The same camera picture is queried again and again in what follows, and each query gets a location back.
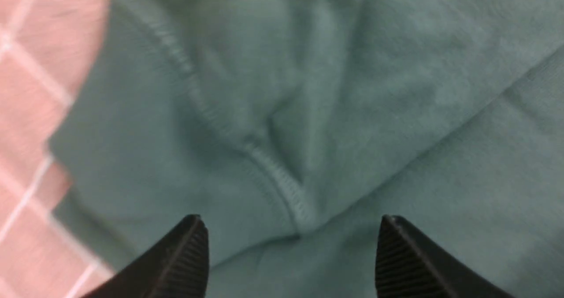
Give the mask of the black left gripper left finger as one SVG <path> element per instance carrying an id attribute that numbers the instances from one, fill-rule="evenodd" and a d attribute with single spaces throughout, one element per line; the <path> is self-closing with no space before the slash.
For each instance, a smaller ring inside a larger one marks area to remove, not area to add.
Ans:
<path id="1" fill-rule="evenodd" d="M 203 298 L 209 279 L 209 234 L 185 216 L 147 252 L 85 298 Z"/>

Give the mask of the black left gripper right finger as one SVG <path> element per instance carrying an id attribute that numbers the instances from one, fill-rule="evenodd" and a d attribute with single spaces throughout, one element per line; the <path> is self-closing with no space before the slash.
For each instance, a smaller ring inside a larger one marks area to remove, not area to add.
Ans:
<path id="1" fill-rule="evenodd" d="M 375 256 L 379 298 L 509 298 L 401 216 L 382 217 Z"/>

